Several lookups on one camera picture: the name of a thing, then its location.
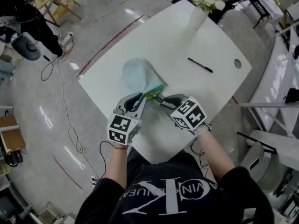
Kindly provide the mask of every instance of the white vase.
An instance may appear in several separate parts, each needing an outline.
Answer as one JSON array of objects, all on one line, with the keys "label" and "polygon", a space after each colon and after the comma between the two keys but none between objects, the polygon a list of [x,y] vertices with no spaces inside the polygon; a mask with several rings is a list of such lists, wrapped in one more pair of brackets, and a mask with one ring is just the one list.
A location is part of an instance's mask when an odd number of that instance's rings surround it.
[{"label": "white vase", "polygon": [[195,7],[190,16],[188,28],[197,31],[204,24],[208,15],[208,11],[203,11],[200,7]]}]

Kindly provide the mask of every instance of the black pen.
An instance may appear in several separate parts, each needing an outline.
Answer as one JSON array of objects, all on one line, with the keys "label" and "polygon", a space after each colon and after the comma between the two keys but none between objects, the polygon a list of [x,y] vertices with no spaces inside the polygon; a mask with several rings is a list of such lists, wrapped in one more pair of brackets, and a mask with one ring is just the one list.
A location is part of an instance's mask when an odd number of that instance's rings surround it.
[{"label": "black pen", "polygon": [[200,63],[198,63],[196,61],[194,61],[193,59],[191,59],[191,58],[188,57],[188,60],[194,62],[195,64],[197,64],[199,66],[201,66],[202,68],[206,69],[207,71],[213,73],[213,71],[210,68],[208,68],[208,67],[206,67],[206,66],[204,66],[204,65],[202,65],[202,64],[200,64]]}]

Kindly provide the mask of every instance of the person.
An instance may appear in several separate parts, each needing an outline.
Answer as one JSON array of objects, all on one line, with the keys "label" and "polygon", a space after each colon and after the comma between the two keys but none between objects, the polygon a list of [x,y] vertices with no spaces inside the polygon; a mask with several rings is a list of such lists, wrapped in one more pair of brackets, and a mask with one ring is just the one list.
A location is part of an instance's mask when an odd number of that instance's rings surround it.
[{"label": "person", "polygon": [[43,15],[26,0],[0,0],[0,16],[15,16],[21,24],[21,33],[28,32],[59,60],[64,61],[73,48],[73,43],[61,46],[62,34],[54,35]]},{"label": "person", "polygon": [[82,204],[76,224],[248,223],[244,210],[256,208],[254,223],[273,224],[267,197],[244,167],[235,167],[200,125],[199,141],[217,182],[205,178],[194,157],[179,152],[150,164],[133,147],[116,144],[104,178]]}]

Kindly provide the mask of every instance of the black pants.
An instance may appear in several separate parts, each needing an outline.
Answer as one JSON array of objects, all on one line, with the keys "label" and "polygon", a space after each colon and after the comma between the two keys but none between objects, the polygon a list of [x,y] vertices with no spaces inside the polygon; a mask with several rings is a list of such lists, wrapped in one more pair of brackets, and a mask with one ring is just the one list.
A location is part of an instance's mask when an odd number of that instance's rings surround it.
[{"label": "black pants", "polygon": [[[195,158],[191,154],[185,152],[184,150],[180,151],[168,162],[181,163],[190,168],[195,168],[200,173],[202,173]],[[131,147],[127,159],[127,187],[131,185],[131,183],[136,178],[140,170],[142,170],[144,166],[148,166],[148,165],[151,165],[150,162],[148,162],[145,158],[143,158],[141,154],[136,151],[136,149]]]},{"label": "black pants", "polygon": [[63,51],[58,43],[57,36],[53,34],[43,15],[30,4],[25,5],[22,13],[24,15],[18,18],[22,22],[33,19],[36,16],[37,18],[21,23],[21,32],[28,32],[35,40],[42,42],[50,52],[57,56],[62,56]]}]

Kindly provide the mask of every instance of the cleaning cloth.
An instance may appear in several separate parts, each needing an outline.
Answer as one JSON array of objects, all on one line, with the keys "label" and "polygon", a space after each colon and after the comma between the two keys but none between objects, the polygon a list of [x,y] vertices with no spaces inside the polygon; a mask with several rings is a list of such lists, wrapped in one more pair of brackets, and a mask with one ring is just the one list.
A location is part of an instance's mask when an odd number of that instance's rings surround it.
[{"label": "cleaning cloth", "polygon": [[140,100],[144,96],[151,99],[152,96],[149,93],[158,94],[164,88],[152,68],[140,58],[133,58],[125,63],[122,69],[122,79],[130,92],[143,94]]}]

